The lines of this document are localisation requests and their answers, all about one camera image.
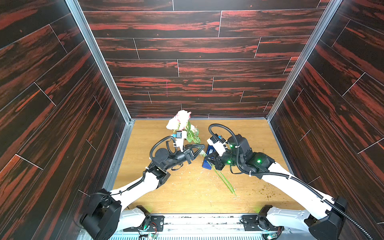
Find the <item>pink artificial flower bouquet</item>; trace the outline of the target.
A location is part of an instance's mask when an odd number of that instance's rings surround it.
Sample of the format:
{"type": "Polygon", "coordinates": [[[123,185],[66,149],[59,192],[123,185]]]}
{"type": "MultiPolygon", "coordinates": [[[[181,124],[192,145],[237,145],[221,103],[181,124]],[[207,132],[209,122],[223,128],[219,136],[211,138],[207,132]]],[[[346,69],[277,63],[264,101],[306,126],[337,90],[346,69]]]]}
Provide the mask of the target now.
{"type": "MultiPolygon", "coordinates": [[[[173,134],[176,139],[181,139],[177,140],[176,146],[182,151],[184,150],[184,147],[182,147],[182,145],[184,145],[184,140],[187,140],[188,143],[201,144],[199,130],[191,124],[190,118],[191,112],[180,110],[172,119],[169,120],[166,126],[167,129],[174,131],[173,134]]],[[[228,190],[237,197],[235,190],[229,180],[222,173],[219,173],[218,170],[214,170],[214,172],[228,188],[228,190]]]]}

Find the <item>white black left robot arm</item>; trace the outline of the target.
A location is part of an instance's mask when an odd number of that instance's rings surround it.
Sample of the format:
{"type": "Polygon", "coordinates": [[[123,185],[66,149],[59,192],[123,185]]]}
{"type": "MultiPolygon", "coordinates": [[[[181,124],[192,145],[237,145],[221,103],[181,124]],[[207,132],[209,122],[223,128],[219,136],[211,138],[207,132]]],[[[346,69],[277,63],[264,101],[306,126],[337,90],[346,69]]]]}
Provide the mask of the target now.
{"type": "Polygon", "coordinates": [[[205,145],[184,145],[182,139],[167,136],[150,150],[151,163],[141,178],[112,191],[101,189],[90,195],[80,217],[80,225],[94,240],[108,240],[116,231],[136,229],[138,232],[157,230],[150,213],[142,206],[125,209],[143,195],[161,187],[170,177],[169,170],[191,164],[203,152],[205,145]]]}

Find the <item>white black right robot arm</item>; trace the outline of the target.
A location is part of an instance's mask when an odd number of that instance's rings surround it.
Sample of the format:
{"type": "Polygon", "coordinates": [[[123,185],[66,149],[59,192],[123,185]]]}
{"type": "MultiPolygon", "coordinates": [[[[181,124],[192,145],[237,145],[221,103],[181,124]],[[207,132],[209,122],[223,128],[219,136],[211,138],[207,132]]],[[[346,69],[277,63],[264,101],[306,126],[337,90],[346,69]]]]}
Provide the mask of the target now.
{"type": "Polygon", "coordinates": [[[225,166],[237,167],[241,174],[257,177],[287,194],[304,209],[302,211],[279,209],[265,205],[258,213],[255,224],[260,230],[272,231],[269,239],[280,236],[284,227],[301,230],[317,240],[337,240],[345,221],[350,221],[368,239],[373,237],[356,220],[348,216],[347,201],[333,198],[286,171],[268,155],[253,152],[248,141],[241,135],[228,140],[214,134],[208,140],[214,150],[206,160],[222,170],[225,166]]]}

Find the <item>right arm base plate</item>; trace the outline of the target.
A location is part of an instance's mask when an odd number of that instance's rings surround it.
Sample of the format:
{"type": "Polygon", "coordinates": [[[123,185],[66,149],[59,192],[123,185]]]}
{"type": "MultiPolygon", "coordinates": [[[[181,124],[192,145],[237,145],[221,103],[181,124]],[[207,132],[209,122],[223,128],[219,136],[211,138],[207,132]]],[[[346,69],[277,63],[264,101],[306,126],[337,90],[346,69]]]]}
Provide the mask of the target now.
{"type": "Polygon", "coordinates": [[[258,215],[242,215],[240,223],[243,225],[245,231],[272,231],[281,233],[284,227],[273,226],[265,217],[258,215]]]}

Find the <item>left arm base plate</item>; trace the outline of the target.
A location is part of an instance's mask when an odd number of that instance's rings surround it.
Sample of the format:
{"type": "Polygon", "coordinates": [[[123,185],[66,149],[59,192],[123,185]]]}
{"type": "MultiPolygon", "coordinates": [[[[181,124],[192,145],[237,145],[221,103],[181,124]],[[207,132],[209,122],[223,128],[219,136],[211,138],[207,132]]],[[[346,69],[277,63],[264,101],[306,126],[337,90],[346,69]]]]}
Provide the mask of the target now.
{"type": "Polygon", "coordinates": [[[141,225],[138,227],[130,227],[123,229],[123,232],[150,232],[157,233],[162,232],[164,229],[165,216],[151,215],[147,216],[141,225]]]}

